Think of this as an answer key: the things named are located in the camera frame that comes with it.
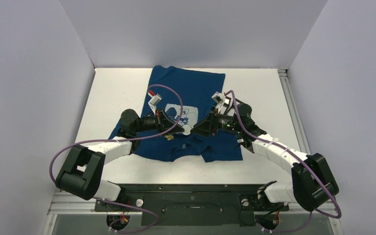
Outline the gold maple leaf brooch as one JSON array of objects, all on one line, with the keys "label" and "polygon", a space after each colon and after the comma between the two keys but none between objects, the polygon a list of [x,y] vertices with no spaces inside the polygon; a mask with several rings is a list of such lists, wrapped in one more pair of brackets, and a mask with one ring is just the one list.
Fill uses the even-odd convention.
[{"label": "gold maple leaf brooch", "polygon": [[168,140],[168,141],[171,141],[174,139],[174,135],[173,134],[166,134],[164,135],[164,137]]}]

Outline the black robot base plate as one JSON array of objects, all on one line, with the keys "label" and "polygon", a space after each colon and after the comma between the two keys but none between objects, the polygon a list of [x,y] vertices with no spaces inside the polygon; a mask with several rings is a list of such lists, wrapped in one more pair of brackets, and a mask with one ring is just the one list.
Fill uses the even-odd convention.
[{"label": "black robot base plate", "polygon": [[293,203],[270,203],[258,198],[262,184],[176,185],[124,184],[114,204],[97,199],[94,212],[107,213],[107,224],[124,232],[141,216],[148,226],[254,226],[256,222],[274,228],[278,212],[296,210]]}]

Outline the round blue pin badge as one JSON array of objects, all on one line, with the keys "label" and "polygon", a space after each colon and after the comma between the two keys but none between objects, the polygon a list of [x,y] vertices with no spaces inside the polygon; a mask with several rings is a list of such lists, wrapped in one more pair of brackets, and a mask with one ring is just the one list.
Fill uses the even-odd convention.
[{"label": "round blue pin badge", "polygon": [[185,135],[185,136],[188,136],[188,135],[190,135],[191,134],[191,130],[192,130],[192,127],[191,126],[189,126],[189,125],[184,125],[183,126],[183,135]]}]

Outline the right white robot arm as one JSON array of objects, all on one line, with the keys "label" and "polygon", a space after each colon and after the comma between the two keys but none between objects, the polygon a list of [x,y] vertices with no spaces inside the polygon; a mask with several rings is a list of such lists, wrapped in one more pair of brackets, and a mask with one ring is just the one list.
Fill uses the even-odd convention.
[{"label": "right white robot arm", "polygon": [[327,202],[336,203],[339,187],[326,161],[319,154],[300,152],[279,142],[259,128],[251,118],[252,108],[241,103],[232,116],[219,113],[213,106],[204,120],[194,125],[191,133],[204,137],[218,131],[234,134],[248,151],[265,157],[291,175],[290,183],[271,181],[257,191],[257,204],[269,209],[276,203],[297,203],[312,212]]}]

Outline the blue cartoon print t-shirt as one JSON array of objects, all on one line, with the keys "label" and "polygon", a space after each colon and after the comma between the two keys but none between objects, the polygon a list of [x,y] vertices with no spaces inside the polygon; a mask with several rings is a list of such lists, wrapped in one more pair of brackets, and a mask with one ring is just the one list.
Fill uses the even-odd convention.
[{"label": "blue cartoon print t-shirt", "polygon": [[[176,111],[183,126],[193,128],[215,104],[212,95],[222,92],[224,80],[223,73],[155,66],[148,84],[159,85],[153,89],[162,97],[158,109]],[[193,134],[185,136],[182,133],[173,135],[171,141],[164,136],[142,140],[135,154],[163,162],[173,162],[188,155],[200,155],[207,163],[243,159],[236,137],[225,131],[218,131],[209,138]]]}]

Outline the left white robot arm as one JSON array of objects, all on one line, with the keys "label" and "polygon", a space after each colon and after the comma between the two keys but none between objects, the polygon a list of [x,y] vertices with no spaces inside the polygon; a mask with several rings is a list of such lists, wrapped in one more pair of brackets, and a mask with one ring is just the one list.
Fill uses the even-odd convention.
[{"label": "left white robot arm", "polygon": [[84,200],[102,199],[116,211],[126,206],[126,196],[121,187],[102,179],[104,165],[122,156],[134,153],[142,140],[140,132],[157,131],[158,136],[179,134],[184,128],[179,121],[168,117],[162,109],[144,117],[133,109],[126,109],[120,117],[117,136],[107,141],[87,142],[71,147],[57,177],[57,188]]}]

